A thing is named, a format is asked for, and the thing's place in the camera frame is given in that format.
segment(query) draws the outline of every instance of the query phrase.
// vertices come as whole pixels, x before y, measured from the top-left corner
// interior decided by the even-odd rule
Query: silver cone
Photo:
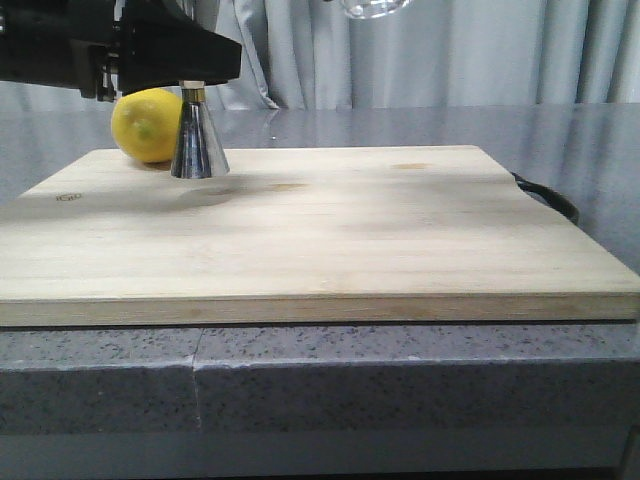
[[[229,164],[205,101],[204,83],[183,82],[182,87],[180,132],[171,175],[177,178],[226,175]]]

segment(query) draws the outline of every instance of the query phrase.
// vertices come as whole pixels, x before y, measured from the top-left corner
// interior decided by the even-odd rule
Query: wooden cutting board
[[[0,325],[633,319],[640,279],[480,149],[88,154],[0,207]]]

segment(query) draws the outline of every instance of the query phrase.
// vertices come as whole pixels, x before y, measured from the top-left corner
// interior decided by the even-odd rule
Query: curtain fold
[[[338,0],[222,0],[216,31],[243,53],[213,109],[640,101],[639,0],[416,0],[369,21]],[[0,112],[110,108],[0,82]]]

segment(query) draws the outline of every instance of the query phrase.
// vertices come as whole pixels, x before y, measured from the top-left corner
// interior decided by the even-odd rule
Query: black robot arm
[[[171,0],[0,0],[0,80],[80,90],[113,100],[178,85],[220,84],[240,74],[241,46],[205,30]]]

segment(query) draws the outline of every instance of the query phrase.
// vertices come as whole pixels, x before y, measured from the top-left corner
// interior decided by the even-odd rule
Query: lemon
[[[122,97],[111,115],[111,135],[120,149],[136,160],[170,160],[176,148],[182,100],[161,88]]]

